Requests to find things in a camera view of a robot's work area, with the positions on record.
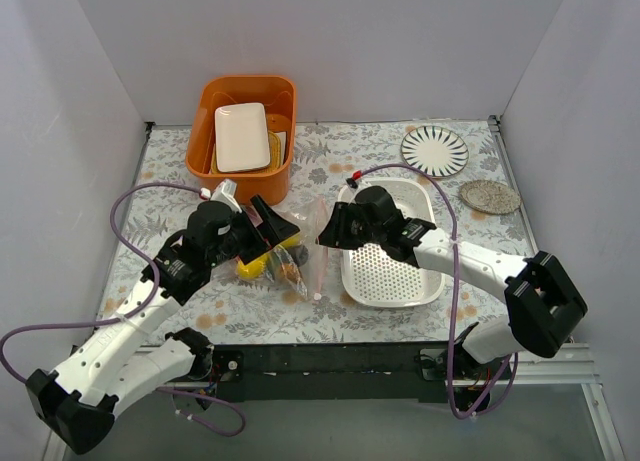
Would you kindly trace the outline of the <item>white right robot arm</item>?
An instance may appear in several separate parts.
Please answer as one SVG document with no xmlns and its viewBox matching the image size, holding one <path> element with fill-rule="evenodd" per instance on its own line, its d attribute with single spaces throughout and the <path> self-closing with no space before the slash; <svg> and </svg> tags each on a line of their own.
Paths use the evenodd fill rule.
<svg viewBox="0 0 640 461">
<path fill-rule="evenodd" d="M 464 378 L 513 353 L 554 357 L 588 312 L 554 255 L 540 251 L 525 258 L 453 240 L 430 221 L 404 216 L 380 186 L 336 203 L 318 241 L 341 250 L 375 244 L 395 261 L 458 277 L 503 302 L 505 316 L 466 329 L 449 350 Z"/>
</svg>

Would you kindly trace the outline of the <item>clear zip top bag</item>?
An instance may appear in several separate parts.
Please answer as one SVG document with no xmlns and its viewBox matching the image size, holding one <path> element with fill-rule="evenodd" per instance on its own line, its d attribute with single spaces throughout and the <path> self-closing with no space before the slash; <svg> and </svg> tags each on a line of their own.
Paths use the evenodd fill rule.
<svg viewBox="0 0 640 461">
<path fill-rule="evenodd" d="M 328 249 L 317 243 L 329 218 L 326 202 L 316 197 L 292 210 L 276 208 L 275 212 L 300 231 L 249 264 L 237 259 L 234 275 L 252 286 L 287 288 L 301 298 L 317 301 L 329 257 Z"/>
</svg>

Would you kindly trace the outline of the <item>green toy avocado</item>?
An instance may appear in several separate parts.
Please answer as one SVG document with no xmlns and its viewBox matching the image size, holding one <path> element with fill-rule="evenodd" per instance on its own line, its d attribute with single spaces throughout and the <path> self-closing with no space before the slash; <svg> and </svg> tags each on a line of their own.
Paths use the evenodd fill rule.
<svg viewBox="0 0 640 461">
<path fill-rule="evenodd" d="M 269 275 L 276 281 L 281 281 L 286 277 L 284 271 L 285 261 L 277 253 L 270 253 L 266 263 L 266 269 Z"/>
</svg>

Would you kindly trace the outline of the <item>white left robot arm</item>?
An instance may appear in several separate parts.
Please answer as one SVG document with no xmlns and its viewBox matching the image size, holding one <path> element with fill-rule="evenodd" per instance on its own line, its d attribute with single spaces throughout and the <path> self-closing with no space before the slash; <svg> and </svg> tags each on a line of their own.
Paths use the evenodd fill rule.
<svg viewBox="0 0 640 461">
<path fill-rule="evenodd" d="M 37 416 L 77 454 L 94 449 L 129 406 L 181 377 L 200 381 L 213 367 L 213 345 L 184 328 L 153 352 L 135 352 L 165 320 L 233 259 L 249 263 L 299 232 L 259 196 L 254 224 L 228 195 L 201 203 L 184 229 L 172 234 L 142 272 L 107 325 L 51 372 L 34 371 L 26 390 Z"/>
</svg>

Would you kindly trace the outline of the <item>dark brown toy mangosteen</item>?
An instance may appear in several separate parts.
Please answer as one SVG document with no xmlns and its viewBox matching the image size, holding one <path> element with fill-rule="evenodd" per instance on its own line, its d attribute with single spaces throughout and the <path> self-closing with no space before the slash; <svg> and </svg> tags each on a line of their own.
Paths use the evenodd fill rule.
<svg viewBox="0 0 640 461">
<path fill-rule="evenodd" d="M 289 249 L 293 261 L 298 266 L 304 266 L 309 259 L 309 252 L 306 246 L 298 245 Z"/>
</svg>

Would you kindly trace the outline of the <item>brown toy kiwi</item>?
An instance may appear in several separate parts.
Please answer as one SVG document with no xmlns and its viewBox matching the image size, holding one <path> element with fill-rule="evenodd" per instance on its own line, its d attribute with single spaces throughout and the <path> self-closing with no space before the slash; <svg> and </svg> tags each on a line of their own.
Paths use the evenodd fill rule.
<svg viewBox="0 0 640 461">
<path fill-rule="evenodd" d="M 292 285 L 297 285 L 302 281 L 299 267 L 295 262 L 282 263 L 279 268 L 279 274 L 284 281 Z"/>
</svg>

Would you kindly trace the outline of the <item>yellow toy mango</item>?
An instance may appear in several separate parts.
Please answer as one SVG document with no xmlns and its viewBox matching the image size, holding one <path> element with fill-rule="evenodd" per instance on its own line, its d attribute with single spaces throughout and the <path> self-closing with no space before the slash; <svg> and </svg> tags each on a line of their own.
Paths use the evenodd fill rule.
<svg viewBox="0 0 640 461">
<path fill-rule="evenodd" d="M 259 278 L 266 269 L 266 262 L 254 260 L 248 264 L 238 261 L 236 264 L 236 274 L 243 280 L 252 280 Z"/>
</svg>

